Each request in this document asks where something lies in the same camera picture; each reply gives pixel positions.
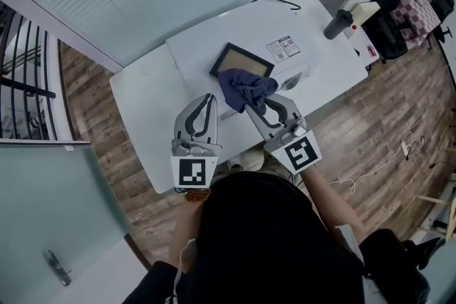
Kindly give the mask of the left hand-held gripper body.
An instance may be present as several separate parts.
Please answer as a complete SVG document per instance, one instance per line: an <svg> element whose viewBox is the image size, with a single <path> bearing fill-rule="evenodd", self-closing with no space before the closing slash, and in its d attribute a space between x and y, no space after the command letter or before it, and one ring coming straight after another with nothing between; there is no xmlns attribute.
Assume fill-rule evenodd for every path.
<svg viewBox="0 0 456 304"><path fill-rule="evenodd" d="M222 153L222 146L212 143L210 137L204 142L182 137L181 133L172 140L170 158L175 188L208 188Z"/></svg>

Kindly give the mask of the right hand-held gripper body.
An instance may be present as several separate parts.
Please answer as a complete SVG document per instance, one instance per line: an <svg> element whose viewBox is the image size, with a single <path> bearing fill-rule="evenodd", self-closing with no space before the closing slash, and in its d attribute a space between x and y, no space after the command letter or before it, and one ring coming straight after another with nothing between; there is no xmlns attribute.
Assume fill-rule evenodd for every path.
<svg viewBox="0 0 456 304"><path fill-rule="evenodd" d="M314 133L302 117L279 131L266 142L264 149L293 175L322 159Z"/></svg>

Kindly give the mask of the dark blue cloth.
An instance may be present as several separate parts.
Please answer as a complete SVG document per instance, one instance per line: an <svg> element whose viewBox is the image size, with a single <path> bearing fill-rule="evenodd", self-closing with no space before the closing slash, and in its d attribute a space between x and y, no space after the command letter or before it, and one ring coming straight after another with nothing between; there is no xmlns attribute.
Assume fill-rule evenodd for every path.
<svg viewBox="0 0 456 304"><path fill-rule="evenodd" d="M260 115L264 115L265 100L279 87L273 78L237 68L220 72L218 81L226 104L238 113L243 113L247 105Z"/></svg>

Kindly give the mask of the black framed picture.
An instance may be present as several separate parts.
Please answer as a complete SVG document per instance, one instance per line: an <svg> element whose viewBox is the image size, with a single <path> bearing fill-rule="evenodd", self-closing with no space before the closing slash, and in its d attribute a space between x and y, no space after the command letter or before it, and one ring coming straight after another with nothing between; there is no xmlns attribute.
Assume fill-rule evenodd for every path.
<svg viewBox="0 0 456 304"><path fill-rule="evenodd" d="M233 43L226 43L210 68L209 75L218 78L221 72L230 69L240 69L254 75L269 77L274 69L274 64Z"/></svg>

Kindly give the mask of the person's left forearm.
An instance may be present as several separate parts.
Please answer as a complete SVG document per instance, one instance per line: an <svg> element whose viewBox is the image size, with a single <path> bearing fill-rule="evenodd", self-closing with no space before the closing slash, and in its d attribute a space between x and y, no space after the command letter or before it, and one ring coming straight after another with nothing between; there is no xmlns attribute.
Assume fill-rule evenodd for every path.
<svg viewBox="0 0 456 304"><path fill-rule="evenodd" d="M197 238L203 204L203 201L185 200L179 208L167 257L167 262L176 268L180 263L181 251L188 241Z"/></svg>

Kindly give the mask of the person's right forearm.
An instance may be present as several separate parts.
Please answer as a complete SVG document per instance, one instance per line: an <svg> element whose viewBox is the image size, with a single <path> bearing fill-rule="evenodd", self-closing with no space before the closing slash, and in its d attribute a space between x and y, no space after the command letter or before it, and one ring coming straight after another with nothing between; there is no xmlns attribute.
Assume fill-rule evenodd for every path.
<svg viewBox="0 0 456 304"><path fill-rule="evenodd" d="M301 178L323 224L334 236L341 238L337 227L348 224L352 228L356 243L362 243L367 238L367 231L353 208L314 165L302 171Z"/></svg>

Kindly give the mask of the person's olive trousers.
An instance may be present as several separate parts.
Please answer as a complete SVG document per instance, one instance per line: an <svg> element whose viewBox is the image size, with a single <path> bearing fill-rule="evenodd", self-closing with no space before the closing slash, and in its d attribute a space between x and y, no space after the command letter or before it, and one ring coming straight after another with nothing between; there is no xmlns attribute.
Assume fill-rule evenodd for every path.
<svg viewBox="0 0 456 304"><path fill-rule="evenodd" d="M257 162L252 167L245 167L244 165L240 164L240 162L241 159L238 157L234 158L234 162L228 162L227 168L224 168L215 173L212 179L212 183L215 183L216 181L237 172L258 172L265 174L273 174L284 178L286 181L290 182L293 185L296 184L295 176L292 175L288 170L286 170L270 155L264 155L263 163L261 166L259 166L259 163Z"/></svg>

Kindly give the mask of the person's white shoe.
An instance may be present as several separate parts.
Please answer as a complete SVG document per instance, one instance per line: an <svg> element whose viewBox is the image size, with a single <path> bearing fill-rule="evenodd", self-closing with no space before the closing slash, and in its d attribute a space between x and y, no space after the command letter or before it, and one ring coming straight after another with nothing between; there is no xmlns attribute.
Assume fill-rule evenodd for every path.
<svg viewBox="0 0 456 304"><path fill-rule="evenodd" d="M264 164L264 152L262 150L245 151L227 160L229 169L239 171L258 171Z"/></svg>

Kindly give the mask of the white flat box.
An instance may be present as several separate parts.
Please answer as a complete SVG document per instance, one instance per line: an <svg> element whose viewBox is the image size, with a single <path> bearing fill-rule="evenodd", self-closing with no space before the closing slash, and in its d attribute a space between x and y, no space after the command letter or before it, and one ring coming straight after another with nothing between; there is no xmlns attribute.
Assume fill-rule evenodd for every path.
<svg viewBox="0 0 456 304"><path fill-rule="evenodd" d="M273 63L269 77L278 82L280 90L290 90L309 77L319 61L315 46L304 36L298 10L298 6L282 0L256 0L167 39L166 45L191 95L196 98L212 93L221 119L234 114L217 78L209 75L226 43Z"/></svg>

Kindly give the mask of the person's black shirt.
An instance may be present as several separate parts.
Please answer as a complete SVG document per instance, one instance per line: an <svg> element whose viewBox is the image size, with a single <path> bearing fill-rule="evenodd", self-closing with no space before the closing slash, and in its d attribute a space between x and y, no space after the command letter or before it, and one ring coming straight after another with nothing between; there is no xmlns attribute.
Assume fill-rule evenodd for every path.
<svg viewBox="0 0 456 304"><path fill-rule="evenodd" d="M176 268L153 263L123 304L426 304L430 287L389 229L334 236L307 188L258 172L216 181Z"/></svg>

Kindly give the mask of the dark grey tumbler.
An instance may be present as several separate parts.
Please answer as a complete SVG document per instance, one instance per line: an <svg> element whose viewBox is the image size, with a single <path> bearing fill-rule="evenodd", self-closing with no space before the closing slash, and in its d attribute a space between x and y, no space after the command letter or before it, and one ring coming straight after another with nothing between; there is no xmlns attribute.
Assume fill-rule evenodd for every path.
<svg viewBox="0 0 456 304"><path fill-rule="evenodd" d="M353 23L353 16L350 11L345 9L337 10L336 14L323 30L324 36L328 40L333 40Z"/></svg>

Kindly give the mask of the white side table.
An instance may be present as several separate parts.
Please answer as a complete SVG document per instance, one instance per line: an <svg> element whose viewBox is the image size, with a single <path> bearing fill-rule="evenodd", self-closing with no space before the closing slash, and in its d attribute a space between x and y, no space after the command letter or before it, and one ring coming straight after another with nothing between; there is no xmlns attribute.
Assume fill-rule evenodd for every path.
<svg viewBox="0 0 456 304"><path fill-rule="evenodd" d="M360 58L365 69L368 72L370 72L371 65L380 58L380 55L377 52L377 50L375 49L375 47L372 44L369 37L367 36L366 32L363 30L363 28L361 26L357 26L357 29L353 30L351 28L351 26L346 28L343 33L345 34L346 38L351 42L353 49L355 50L356 54ZM367 49L368 45L371 45L372 47L374 47L374 49L377 53L376 57L370 56L368 49Z"/></svg>

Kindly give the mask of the light wooden rack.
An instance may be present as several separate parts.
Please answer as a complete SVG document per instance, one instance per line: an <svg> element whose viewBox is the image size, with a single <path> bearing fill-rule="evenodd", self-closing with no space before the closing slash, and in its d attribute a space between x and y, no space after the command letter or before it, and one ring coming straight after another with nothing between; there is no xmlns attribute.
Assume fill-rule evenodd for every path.
<svg viewBox="0 0 456 304"><path fill-rule="evenodd" d="M431 212L413 236L418 241L426 234L449 241L456 236L456 174L452 174L439 198L416 195L415 199L432 204Z"/></svg>

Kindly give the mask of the frosted glass door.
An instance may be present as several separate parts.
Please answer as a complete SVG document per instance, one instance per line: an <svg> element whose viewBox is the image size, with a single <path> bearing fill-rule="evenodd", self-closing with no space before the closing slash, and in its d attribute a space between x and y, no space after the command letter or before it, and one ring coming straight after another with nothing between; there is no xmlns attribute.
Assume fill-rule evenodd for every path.
<svg viewBox="0 0 456 304"><path fill-rule="evenodd" d="M47 304L124 238L130 222L88 142L0 139L0 304Z"/></svg>

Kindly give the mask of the red white checkered cloth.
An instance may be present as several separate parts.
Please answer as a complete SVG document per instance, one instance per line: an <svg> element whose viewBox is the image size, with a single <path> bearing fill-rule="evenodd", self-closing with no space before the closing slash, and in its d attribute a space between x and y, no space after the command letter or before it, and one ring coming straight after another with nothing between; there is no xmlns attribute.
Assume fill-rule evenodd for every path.
<svg viewBox="0 0 456 304"><path fill-rule="evenodd" d="M428 0L400 0L390 14L397 25L404 22L410 25L400 31L409 50L420 46L428 34L441 24Z"/></svg>

